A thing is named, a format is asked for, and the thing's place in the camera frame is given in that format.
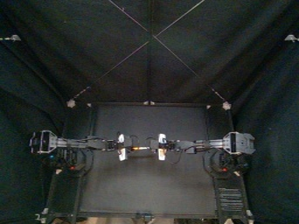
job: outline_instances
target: black tent ceiling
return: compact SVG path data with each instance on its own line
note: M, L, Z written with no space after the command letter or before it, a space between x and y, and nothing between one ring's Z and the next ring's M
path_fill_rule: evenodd
M90 87L81 102L233 102L299 17L296 0L5 1L2 13L9 50L63 100Z

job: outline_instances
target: cable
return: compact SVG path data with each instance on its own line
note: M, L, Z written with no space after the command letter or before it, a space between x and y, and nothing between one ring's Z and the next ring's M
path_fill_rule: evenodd
M178 164L178 162L181 161L182 150L180 150L180 155L178 155L178 158L177 158L177 160L176 160L174 162L172 162L172 161L169 161L169 160L166 159L165 154L164 154L165 161L169 162L169 164L172 164L172 165Z

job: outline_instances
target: diagonal rod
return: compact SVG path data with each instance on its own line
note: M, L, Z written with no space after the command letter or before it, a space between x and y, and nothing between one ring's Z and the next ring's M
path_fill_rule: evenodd
M194 8L197 8L197 6L198 5L201 5L202 4L202 2L204 2L205 0L201 0L198 3L196 3L192 7L190 7L190 9L184 13L184 14L181 14L181 16L178 17L178 18L176 18L173 21L172 21L172 23L154 35L156 37L158 37L164 32L165 32L165 30L168 30L168 28L170 28L170 26L173 25L173 24L176 24L177 22L178 22L178 20L181 20L185 16L186 16L186 14L189 14L193 10L194 10Z
M174 52L170 50L170 48L164 44L164 42L156 37L153 36L153 38L156 39L156 41L161 44L161 46L168 50L168 52L172 54L172 56L184 64L184 66L189 69L189 71L192 72L192 74L201 78L201 76L190 69L190 67L184 63L184 61L181 60L181 58L174 54ZM213 92L213 94L225 102L225 98L220 95L220 93L214 90L214 88L204 83L205 87L209 88L209 90Z
M123 59L121 59L119 62L115 63L115 65L97 78L93 80L93 82L71 97L71 99L78 98L78 96L87 90L90 89L90 86L93 86L98 80L102 79L103 76L106 76L138 51L139 49L149 43L149 41L146 41L142 45L139 45L126 56Z
M115 3L113 3L110 0L107 0L114 6L115 8L130 18L130 20L148 32L148 30L142 27L142 25L125 13L125 10L121 9Z

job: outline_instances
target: black curtain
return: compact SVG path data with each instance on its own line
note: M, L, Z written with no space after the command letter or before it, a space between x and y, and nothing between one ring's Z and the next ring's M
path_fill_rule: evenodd
M256 74L242 101L237 131L256 138L246 194L257 223L297 223L299 45L284 42Z
M1 37L17 30L0 13ZM62 99L23 43L0 42L0 223L33 223L43 207L49 172L30 154L34 131L61 133Z

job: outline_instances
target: white object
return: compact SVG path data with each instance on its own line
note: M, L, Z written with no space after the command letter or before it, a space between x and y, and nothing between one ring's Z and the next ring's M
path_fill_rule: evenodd
M158 134L158 144L165 144L165 134Z
M117 137L117 141L118 141L119 143L122 143L122 142L125 141L125 136L123 136L123 134L118 135L118 137Z
M230 109L230 104L225 101L221 106L225 110Z
M15 41L15 40L17 40L17 41L21 41L21 39L19 39L19 37L18 37L17 35L13 35L13 36L10 37L10 40L11 40L11 41Z
M165 150L158 149L157 150L158 160L165 160Z
M126 160L126 149L121 149L121 150L118 151L118 160L119 160L119 161Z
M61 169L57 169L54 173L58 175L61 173Z
M288 40L290 40L292 42L299 41L299 39L294 37L293 34L289 34L289 35L284 38L284 41L288 41Z
M66 105L67 105L67 108L73 108L75 106L75 102L73 101L73 99L69 99L66 101Z

